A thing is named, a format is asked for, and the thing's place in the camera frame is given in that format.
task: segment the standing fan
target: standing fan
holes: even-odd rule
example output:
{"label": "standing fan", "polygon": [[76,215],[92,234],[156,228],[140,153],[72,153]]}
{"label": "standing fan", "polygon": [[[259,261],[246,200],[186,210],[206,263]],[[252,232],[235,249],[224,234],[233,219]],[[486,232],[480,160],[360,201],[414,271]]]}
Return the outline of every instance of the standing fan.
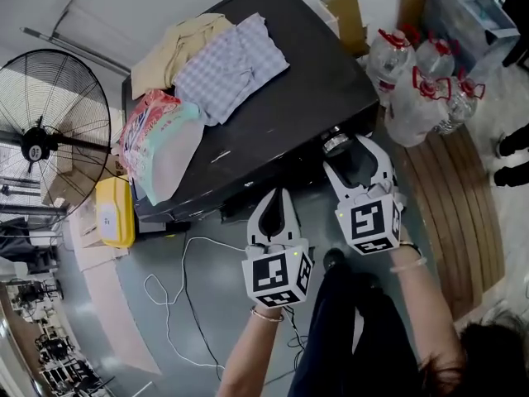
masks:
{"label": "standing fan", "polygon": [[81,60],[36,50],[3,66],[0,227],[21,216],[46,227],[77,208],[105,170],[110,133],[107,98]]}

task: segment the person's arm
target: person's arm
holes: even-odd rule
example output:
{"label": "person's arm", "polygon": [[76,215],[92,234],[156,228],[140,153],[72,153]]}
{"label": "person's arm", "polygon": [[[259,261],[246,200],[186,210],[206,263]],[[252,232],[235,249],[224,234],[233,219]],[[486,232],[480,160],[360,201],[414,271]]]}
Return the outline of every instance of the person's arm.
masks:
{"label": "person's arm", "polygon": [[[406,228],[401,238],[410,241]],[[413,266],[420,255],[410,246],[390,251],[396,267]],[[443,294],[426,265],[410,267],[397,274],[403,290],[407,312],[412,322],[417,351],[423,363],[435,369],[457,369],[465,355],[454,328],[454,320]]]}
{"label": "person's arm", "polygon": [[[255,308],[267,318],[279,319],[281,308]],[[231,352],[222,374],[217,397],[259,397],[274,347],[279,323],[250,316],[246,328]]]}

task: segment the bracelet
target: bracelet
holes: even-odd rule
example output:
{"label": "bracelet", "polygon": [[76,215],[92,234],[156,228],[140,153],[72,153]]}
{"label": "bracelet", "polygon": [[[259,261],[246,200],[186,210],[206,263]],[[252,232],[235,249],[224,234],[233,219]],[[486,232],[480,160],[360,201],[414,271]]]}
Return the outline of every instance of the bracelet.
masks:
{"label": "bracelet", "polygon": [[422,257],[422,251],[421,249],[419,248],[419,246],[417,244],[415,244],[414,242],[399,242],[399,245],[400,246],[408,246],[408,247],[411,247],[413,250],[415,250],[417,253],[419,253]]}
{"label": "bracelet", "polygon": [[257,318],[261,318],[261,319],[263,319],[265,321],[268,321],[268,322],[283,322],[284,321],[284,316],[282,314],[279,315],[279,319],[269,318],[268,316],[264,316],[261,313],[257,313],[255,311],[255,306],[250,309],[250,312],[251,312],[251,314],[254,314],[255,316],[257,316]]}
{"label": "bracelet", "polygon": [[389,268],[389,271],[392,274],[398,274],[399,272],[403,272],[405,270],[414,269],[414,268],[417,268],[419,266],[423,266],[423,265],[425,265],[427,263],[428,259],[425,256],[422,255],[421,249],[418,247],[417,244],[415,244],[413,242],[400,242],[400,246],[411,247],[413,250],[415,250],[419,254],[419,256],[421,258],[417,259],[416,261],[413,261],[412,263],[409,263],[408,265],[393,266],[393,267]]}

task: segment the plastic bottle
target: plastic bottle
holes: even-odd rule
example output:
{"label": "plastic bottle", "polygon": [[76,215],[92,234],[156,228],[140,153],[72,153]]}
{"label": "plastic bottle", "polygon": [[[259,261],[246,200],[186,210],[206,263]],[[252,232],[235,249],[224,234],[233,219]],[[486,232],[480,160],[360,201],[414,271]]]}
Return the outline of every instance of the plastic bottle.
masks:
{"label": "plastic bottle", "polygon": [[452,98],[446,102],[448,119],[434,128],[435,132],[447,135],[455,131],[476,112],[478,100],[485,94],[485,85],[476,84],[472,79],[463,78],[463,73],[450,78]]}
{"label": "plastic bottle", "polygon": [[422,143],[433,127],[448,120],[450,100],[448,78],[433,81],[421,75],[418,67],[398,80],[386,110],[384,123],[389,136],[404,147]]}
{"label": "plastic bottle", "polygon": [[454,73],[454,56],[445,40],[438,40],[430,35],[430,38],[419,46],[415,56],[417,67],[427,78],[436,80]]}
{"label": "plastic bottle", "polygon": [[[412,30],[414,42],[418,34]],[[380,104],[387,107],[389,95],[407,70],[415,65],[415,50],[404,33],[395,30],[393,34],[379,30],[380,36],[374,39],[367,59],[366,72],[380,98]]]}

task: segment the folded cloth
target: folded cloth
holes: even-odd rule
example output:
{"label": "folded cloth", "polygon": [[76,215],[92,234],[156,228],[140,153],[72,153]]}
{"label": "folded cloth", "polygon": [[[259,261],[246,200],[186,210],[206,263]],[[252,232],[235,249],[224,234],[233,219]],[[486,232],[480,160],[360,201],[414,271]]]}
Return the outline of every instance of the folded cloth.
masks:
{"label": "folded cloth", "polygon": [[174,76],[175,95],[196,103],[211,127],[288,67],[265,19],[254,13],[215,37]]}
{"label": "folded cloth", "polygon": [[132,98],[150,89],[171,87],[171,80],[186,62],[232,24],[218,13],[204,13],[170,26],[163,40],[132,68]]}

